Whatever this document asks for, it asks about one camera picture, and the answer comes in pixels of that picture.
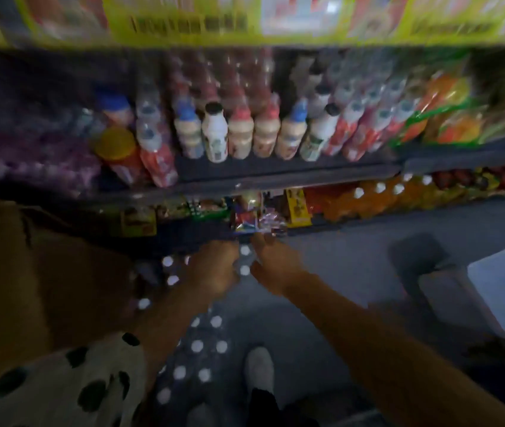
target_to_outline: white shoe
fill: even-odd
[[[189,411],[185,425],[186,427],[217,427],[215,414],[206,403],[195,406]]]
[[[247,354],[244,360],[244,381],[249,395],[254,388],[274,394],[274,364],[265,347],[260,346]]]

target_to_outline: floor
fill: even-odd
[[[336,232],[289,237],[285,242],[302,253],[311,272],[362,306],[421,305],[417,275],[440,261],[468,264],[505,248],[505,205],[483,204],[422,213],[416,218],[378,219]],[[252,258],[241,261],[247,263]],[[209,398],[212,404],[222,406],[219,412],[224,425],[242,423],[246,399],[243,359],[258,344],[265,345],[274,359],[275,396],[281,407],[351,384],[349,369],[313,325],[288,301],[271,295],[252,277],[243,278],[219,308],[226,318],[232,348]],[[441,338],[433,328],[436,321],[432,322],[429,313],[420,316],[424,321],[412,322],[424,322],[426,327],[411,331],[436,346]],[[453,359],[456,353],[444,355]]]

